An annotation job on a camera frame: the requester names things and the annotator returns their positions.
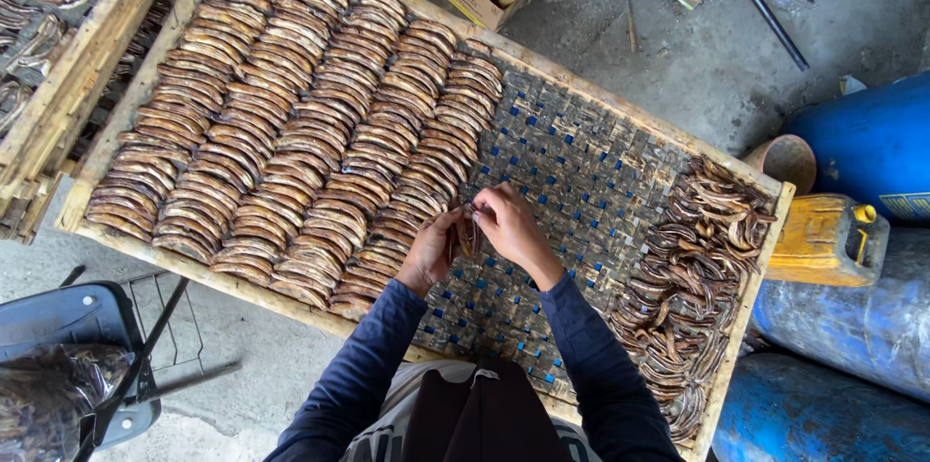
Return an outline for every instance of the concrete floor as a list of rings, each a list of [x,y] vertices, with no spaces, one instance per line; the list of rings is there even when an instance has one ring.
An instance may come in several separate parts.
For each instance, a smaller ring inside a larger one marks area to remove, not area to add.
[[[433,1],[454,11],[445,0]],[[838,93],[842,75],[878,86],[913,74],[930,23],[928,5],[790,0],[773,7],[812,66],[805,73],[748,0],[708,0],[692,12],[669,0],[634,0],[636,53],[630,53],[623,0],[533,0],[501,33],[741,155],[771,137],[788,113]],[[50,289],[79,264],[87,266],[84,279],[155,270],[54,230],[52,218],[31,247],[0,242],[0,302]],[[242,370],[166,397],[162,417],[143,437],[95,460],[261,460],[341,345],[339,338],[203,286],[192,285],[190,294],[205,366],[238,359]],[[180,326],[179,335],[182,349],[190,349],[195,336],[182,336]]]

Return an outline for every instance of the plastic bag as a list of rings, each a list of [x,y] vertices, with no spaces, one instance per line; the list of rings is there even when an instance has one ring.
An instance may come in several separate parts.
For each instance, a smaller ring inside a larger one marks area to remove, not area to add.
[[[68,462],[82,417],[113,395],[133,353],[58,344],[0,362],[0,462]]]

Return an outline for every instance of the black pipe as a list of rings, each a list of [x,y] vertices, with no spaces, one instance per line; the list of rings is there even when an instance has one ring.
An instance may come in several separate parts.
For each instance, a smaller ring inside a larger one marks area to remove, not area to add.
[[[765,19],[765,22],[768,23],[768,27],[772,28],[772,31],[775,32],[775,36],[778,37],[778,40],[781,41],[782,46],[785,47],[785,50],[788,51],[788,55],[794,59],[794,64],[797,64],[801,71],[805,71],[811,68],[810,64],[807,64],[805,57],[801,55],[801,51],[798,50],[798,47],[794,45],[794,42],[791,41],[791,38],[788,37],[788,32],[785,31],[785,28],[781,27],[781,23],[772,14],[772,10],[769,9],[768,5],[765,4],[764,0],[752,0],[752,4],[756,6],[756,9],[761,14],[762,18]]]

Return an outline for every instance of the wooden drying tray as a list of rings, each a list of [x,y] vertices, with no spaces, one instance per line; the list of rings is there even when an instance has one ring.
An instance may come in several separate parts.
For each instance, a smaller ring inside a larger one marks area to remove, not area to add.
[[[0,143],[0,217],[30,242],[68,153],[153,0],[98,0]]]
[[[213,273],[206,266],[180,254],[152,247],[145,242],[118,234],[107,227],[89,223],[84,219],[90,193],[110,167],[110,160],[119,147],[115,136],[132,127],[133,113],[136,107],[147,100],[152,87],[155,85],[155,67],[165,57],[166,52],[175,46],[199,1],[178,0],[176,2],[171,18],[165,24],[155,45],[149,51],[139,74],[136,75],[126,90],[123,99],[114,109],[109,123],[100,130],[96,144],[90,148],[87,163],[78,173],[74,187],[69,193],[61,213],[56,218],[55,224],[61,230],[83,235],[112,249],[161,266],[223,293],[257,304],[302,323],[308,323],[336,336],[348,337],[355,329],[355,323],[352,321],[311,308],[292,298],[262,289],[230,275]],[[688,154],[705,155],[717,164],[732,171],[738,178],[760,186],[775,200],[774,214],[778,217],[778,221],[770,226],[761,248],[758,266],[764,273],[794,194],[793,185],[775,181],[773,178],[750,168],[749,165],[727,155],[727,153],[716,147],[650,115],[622,97],[595,86],[567,71],[564,67],[552,63],[515,42],[454,17],[426,0],[401,0],[401,2],[413,14],[438,21],[452,28],[456,35],[459,36],[459,39],[482,41],[492,48],[494,57],[512,64],[521,71],[555,82],[559,86],[592,101],[599,108],[605,108],[619,118],[633,123],[638,129],[668,141],[671,146],[678,147]],[[702,461],[710,449],[713,432],[716,428],[724,396],[727,393],[730,375],[737,358],[739,344],[749,321],[752,304],[758,292],[761,278],[761,275],[752,275],[741,295],[738,315],[730,328],[730,337],[733,337],[733,339],[727,347],[724,361],[722,361],[721,367],[715,376],[697,438],[686,447],[680,447],[682,456],[689,461]],[[405,358],[409,361],[427,361],[441,359],[443,356],[431,349],[411,346],[410,349],[407,349]],[[580,423],[580,416],[571,403],[548,395],[541,395],[541,400],[552,415],[574,423]]]

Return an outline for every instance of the wooden stick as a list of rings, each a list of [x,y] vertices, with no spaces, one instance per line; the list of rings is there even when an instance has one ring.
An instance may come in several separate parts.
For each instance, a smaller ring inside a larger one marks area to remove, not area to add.
[[[634,27],[634,0],[626,0],[627,2],[627,25],[630,28],[630,51],[635,53],[637,51],[636,47],[636,28]]]

